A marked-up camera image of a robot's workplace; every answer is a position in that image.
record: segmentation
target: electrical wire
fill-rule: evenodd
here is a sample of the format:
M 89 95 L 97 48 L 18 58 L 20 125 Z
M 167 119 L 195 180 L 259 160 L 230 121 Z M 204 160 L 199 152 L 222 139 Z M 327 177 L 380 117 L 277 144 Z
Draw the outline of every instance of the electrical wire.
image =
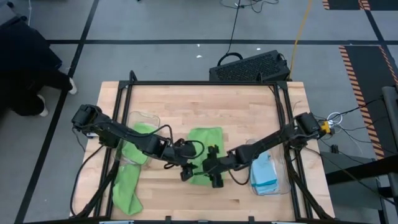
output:
M 32 16 L 32 4 L 31 4 L 30 0 L 29 0 L 28 10 L 29 10 L 29 16 L 27 18 L 27 25 L 30 26 L 30 17 Z
M 321 140 L 321 142 L 323 142 L 323 143 L 324 143 L 325 145 L 327 145 L 328 147 L 331 147 L 331 145 L 327 144 L 324 140 L 322 140 L 322 139 L 319 139 L 319 140 Z M 341 151 L 339 151 L 339 153 L 341 153 L 342 155 L 346 156 L 348 159 L 351 159 L 352 161 L 358 162 L 358 163 L 360 163 L 360 164 L 364 164 L 364 163 L 362 163 L 362 162 L 357 161 L 356 159 L 351 158 L 349 155 L 347 155 L 347 154 L 345 154 L 345 153 L 343 153 L 343 152 L 341 152 Z
M 85 147 L 84 147 L 83 144 L 80 142 L 79 136 L 77 135 L 77 133 L 76 133 L 75 131 L 76 131 L 76 129 L 75 129 L 75 128 L 72 128 L 72 132 L 73 132 L 73 133 L 75 134 L 75 136 L 76 136 L 77 143 L 79 144 L 79 146 L 81 147 L 81 149 L 83 150 L 83 152 L 86 152 Z
M 368 125 L 363 126 L 363 127 L 358 127 L 358 128 L 353 128 L 353 129 L 346 129 L 345 128 L 344 130 L 346 130 L 346 131 L 355 131 L 355 130 L 358 130 L 358 129 L 367 128 L 369 126 L 372 126 L 372 125 L 376 124 L 378 121 L 381 121 L 381 120 L 386 119 L 386 118 L 388 118 L 388 116 L 383 116 L 381 118 L 375 119 L 371 124 L 368 124 Z
M 255 4 L 259 3 L 259 2 L 261 2 L 260 11 L 256 11 L 256 10 L 253 8 L 253 5 L 255 5 Z M 265 0 L 250 0 L 250 7 L 251 7 L 251 10 L 253 10 L 253 12 L 259 14 L 259 13 L 262 12 L 262 7 L 264 6 L 265 3 L 268 3 L 268 4 L 278 4 L 278 3 L 279 3 L 279 0 L 275 0 L 274 2 L 269 2 L 269 1 L 265 1 Z
M 75 211 L 73 210 L 73 197 L 75 196 L 75 190 L 76 190 L 76 186 L 77 186 L 77 181 L 79 179 L 79 175 L 81 170 L 83 169 L 83 167 L 86 165 L 86 163 L 93 157 L 95 156 L 104 146 L 101 145 L 95 152 L 93 152 L 80 166 L 76 178 L 75 178 L 75 183 L 73 184 L 73 188 L 72 188 L 72 195 L 70 196 L 70 201 L 69 201 L 69 209 L 70 209 L 70 213 L 72 213 L 73 216 L 76 216 Z
M 232 45 L 232 40 L 233 40 L 233 38 L 234 38 L 235 26 L 236 26 L 236 21 L 238 20 L 238 12 L 239 12 L 240 5 L 241 5 L 241 0 L 239 0 L 238 6 L 237 6 L 237 8 L 236 8 L 236 15 L 235 15 L 234 26 L 233 26 L 233 28 L 232 28 L 231 40 L 229 40 L 228 51 L 227 51 L 225 54 L 228 54 L 229 51 L 231 50 L 231 45 Z
M 195 156 L 183 156 L 181 155 L 182 158 L 186 158 L 186 159 L 196 159 L 198 157 L 200 157 L 203 152 L 205 151 L 205 145 L 201 142 L 201 141 L 197 141 L 197 140 L 186 140 L 185 142 L 196 142 L 199 143 L 201 145 L 201 151 L 199 152 L 199 154 L 195 155 Z
M 365 106 L 370 105 L 371 103 L 377 102 L 377 101 L 379 101 L 379 100 L 382 100 L 382 98 L 378 98 L 378 99 L 375 99 L 375 100 L 371 100 L 371 101 L 366 102 L 365 104 L 363 104 L 363 105 L 361 105 L 361 106 L 355 107 L 354 109 L 351 109 L 351 110 L 348 110 L 348 111 L 344 111 L 344 112 L 342 112 L 342 113 L 338 113 L 338 114 L 336 114 L 336 116 L 332 117 L 330 120 L 333 121 L 333 119 L 335 119 L 337 116 L 346 115 L 346 114 L 348 114 L 348 113 L 350 113 L 350 112 L 353 112 L 353 111 L 355 111 L 355 110 L 364 108 Z
M 350 135 L 350 133 L 347 132 L 347 131 L 346 131 L 344 128 L 342 128 L 341 126 L 339 126 L 339 127 L 340 127 L 349 137 L 353 138 L 353 139 L 356 140 L 356 141 L 363 142 L 363 143 L 376 144 L 376 145 L 378 145 L 378 146 L 379 146 L 382 150 L 384 150 L 384 151 L 390 152 L 390 153 L 392 153 L 392 154 L 397 154 L 397 152 L 393 152 L 393 151 L 390 151 L 390 150 L 388 150 L 388 149 L 383 148 L 379 143 L 375 143 L 375 142 L 371 142 L 371 141 L 362 141 L 362 140 L 359 140 L 359 139 L 355 138 L 354 136 Z
M 334 114 L 340 115 L 340 120 L 339 120 L 339 121 L 334 122 L 332 119 L 330 119 L 330 116 L 332 116 L 332 115 L 334 115 Z M 340 112 L 332 112 L 332 113 L 330 113 L 330 114 L 328 115 L 328 117 L 327 117 L 326 119 L 327 119 L 328 121 L 331 121 L 331 123 L 332 123 L 333 125 L 341 124 L 341 122 L 343 122 L 343 115 L 341 115 Z
M 370 187 L 367 186 L 366 184 L 362 183 L 362 182 L 361 182 L 360 180 L 358 180 L 354 175 L 350 174 L 347 170 L 341 168 L 339 165 L 337 165 L 336 163 L 334 163 L 331 159 L 327 158 L 326 156 L 320 154 L 319 152 L 317 152 L 317 151 L 315 151 L 315 150 L 313 150 L 313 149 L 310 149 L 310 148 L 307 148 L 307 147 L 304 147 L 304 148 L 306 148 L 306 149 L 308 149 L 309 151 L 312 151 L 312 152 L 318 154 L 321 158 L 328 160 L 330 163 L 332 163 L 333 165 L 335 165 L 337 168 L 339 168 L 341 171 L 343 171 L 345 174 L 347 174 L 347 175 L 348 175 L 349 177 L 351 177 L 353 180 L 357 181 L 357 182 L 358 182 L 359 184 L 361 184 L 363 187 L 367 188 L 368 190 L 370 190 L 371 192 L 373 192 L 373 193 L 374 193 L 375 195 L 377 195 L 378 197 L 383 198 L 384 200 L 386 200 L 387 202 L 389 202 L 389 203 L 391 203 L 392 205 L 395 206 L 395 203 L 394 203 L 392 200 L 386 198 L 385 196 L 379 194 L 378 192 L 376 192 L 375 190 L 373 190 L 372 188 L 370 188 Z
M 292 113 L 294 112 L 294 108 L 296 108 L 296 105 L 298 104 L 298 103 L 301 103 L 302 101 L 301 100 L 299 100 L 299 101 L 297 101 L 297 102 L 295 102 L 294 103 L 294 105 L 293 105 L 293 109 L 292 109 Z
M 310 10 L 311 10 L 311 5 L 312 5 L 312 0 L 308 0 L 307 9 L 305 10 L 304 18 L 303 18 L 303 20 L 301 21 L 300 29 L 298 30 L 298 34 L 297 34 L 296 40 L 295 40 L 295 42 L 294 42 L 293 53 L 292 53 L 292 62 L 290 63 L 290 73 L 289 73 L 288 79 L 291 79 L 291 78 L 292 78 L 293 68 L 294 68 L 294 56 L 295 56 L 295 54 L 296 54 L 297 43 L 299 42 L 300 37 L 301 37 L 301 34 L 302 34 L 303 30 L 304 30 L 305 21 L 307 20 L 308 13 L 309 13 Z
M 235 3 L 235 6 L 229 6 L 229 5 L 225 5 L 224 4 L 224 2 L 223 2 L 224 0 L 220 0 L 219 2 L 220 2 L 220 4 L 222 5 L 222 6 L 224 6 L 224 7 L 228 7 L 228 8 L 231 8 L 231 9 L 237 9 L 238 8 L 238 5 Z M 253 5 L 255 5 L 255 4 L 257 4 L 257 3 L 260 3 L 261 2 L 261 10 L 258 12 L 258 11 L 256 11 L 254 8 L 253 8 Z M 266 0 L 251 0 L 251 2 L 250 2 L 250 4 L 242 4 L 242 5 L 240 5 L 240 7 L 242 8 L 242 9 L 244 9 L 245 7 L 247 7 L 247 6 L 251 6 L 251 8 L 252 8 L 252 10 L 254 11 L 254 12 L 256 12 L 256 13 L 260 13 L 261 11 L 262 11 L 262 6 L 265 4 L 265 3 L 268 3 L 268 4 L 278 4 L 279 3 L 279 0 L 275 0 L 274 2 L 270 2 L 270 1 L 266 1 Z
M 249 174 L 248 174 L 247 179 L 246 179 L 244 182 L 239 182 L 238 180 L 236 180 L 236 178 L 234 177 L 234 175 L 232 175 L 231 170 L 228 170 L 229 175 L 231 176 L 231 178 L 234 180 L 235 183 L 237 183 L 237 184 L 239 184 L 239 185 L 246 185 L 246 184 L 249 182 L 249 180 L 250 180 L 250 173 L 251 173 L 251 164 L 252 164 L 252 162 L 250 162 L 250 165 L 249 165 L 249 167 L 248 167 L 248 168 L 249 168 Z

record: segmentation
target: black strap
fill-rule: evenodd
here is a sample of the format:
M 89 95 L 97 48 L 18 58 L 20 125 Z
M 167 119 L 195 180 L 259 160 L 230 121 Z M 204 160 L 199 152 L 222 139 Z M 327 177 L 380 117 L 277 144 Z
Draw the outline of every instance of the black strap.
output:
M 253 216 L 249 217 L 249 224 L 255 224 L 256 221 Z
M 172 224 L 172 217 L 167 215 L 165 218 L 165 224 Z
M 222 56 L 221 58 L 220 58 L 220 60 L 218 61 L 218 63 L 217 63 L 217 66 L 220 66 L 221 65 L 221 62 L 226 58 L 226 57 L 228 57 L 228 56 L 237 56 L 238 58 L 239 58 L 239 60 L 242 60 L 243 59 L 243 57 L 242 57 L 242 55 L 241 54 L 239 54 L 239 53 L 228 53 L 228 54 L 225 54 L 224 56 Z

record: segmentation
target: yellow connector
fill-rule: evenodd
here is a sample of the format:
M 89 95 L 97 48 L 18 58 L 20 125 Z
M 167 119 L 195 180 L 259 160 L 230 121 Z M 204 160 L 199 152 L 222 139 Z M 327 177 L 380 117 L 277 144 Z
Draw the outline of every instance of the yellow connector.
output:
M 321 130 L 325 131 L 327 134 L 331 133 L 328 121 L 323 122 L 323 124 L 321 125 Z

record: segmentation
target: orange and black hazard tape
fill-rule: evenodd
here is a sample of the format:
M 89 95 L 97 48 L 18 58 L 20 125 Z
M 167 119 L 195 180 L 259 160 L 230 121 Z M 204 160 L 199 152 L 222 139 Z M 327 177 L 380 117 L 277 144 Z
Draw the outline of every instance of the orange and black hazard tape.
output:
M 397 78 L 397 76 L 396 76 L 396 73 L 394 72 L 394 69 L 393 69 L 392 66 L 391 66 L 390 60 L 388 60 L 388 57 L 387 57 L 386 52 L 384 51 L 384 49 L 383 49 L 381 46 L 379 46 L 379 48 L 380 48 L 381 54 L 382 54 L 383 57 L 384 57 L 384 60 L 385 60 L 386 63 L 387 63 L 388 69 L 389 69 L 390 72 L 391 72 L 392 78 L 394 79 L 395 83 L 398 84 L 398 78 Z
M 325 9 L 327 9 L 327 10 L 330 9 L 330 7 L 329 7 L 329 1 L 328 1 L 328 0 L 322 0 L 322 4 L 323 4 L 323 7 L 324 7 Z
M 344 65 L 346 67 L 347 75 L 348 75 L 349 81 L 351 82 L 351 86 L 353 87 L 354 96 L 356 98 L 356 101 L 359 106 L 362 106 L 365 104 L 365 99 L 363 98 L 361 87 L 359 87 L 359 83 L 356 79 L 356 75 L 355 75 L 354 69 L 352 67 L 351 61 L 348 57 L 347 50 L 344 46 L 339 46 L 339 50 L 340 50 L 341 56 L 343 57 Z M 372 142 L 374 152 L 376 153 L 376 157 L 377 157 L 377 159 L 383 159 L 384 152 L 380 145 L 380 140 L 377 136 L 376 130 L 374 129 L 371 115 L 369 114 L 369 111 L 366 108 L 366 106 L 360 108 L 360 110 L 361 110 L 361 114 L 363 117 L 363 121 L 365 122 L 366 129 L 368 130 L 369 138 Z
M 368 0 L 358 0 L 359 7 L 364 10 L 371 10 L 371 5 L 369 5 Z

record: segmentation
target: yellow cable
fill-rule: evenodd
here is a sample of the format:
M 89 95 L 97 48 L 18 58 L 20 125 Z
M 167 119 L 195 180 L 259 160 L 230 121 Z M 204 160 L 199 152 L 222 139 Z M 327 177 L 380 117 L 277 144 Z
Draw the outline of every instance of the yellow cable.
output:
M 292 63 L 290 64 L 290 74 L 289 74 L 288 78 L 292 77 L 293 66 L 294 66 L 294 55 L 296 53 L 297 42 L 300 40 L 301 33 L 303 32 L 303 28 L 304 28 L 304 25 L 305 25 L 305 21 L 307 20 L 308 13 L 311 10 L 311 5 L 312 5 L 312 0 L 308 0 L 307 10 L 305 11 L 304 18 L 301 21 L 300 29 L 298 30 L 298 34 L 296 36 L 296 41 L 294 42 L 293 53 L 292 53 Z

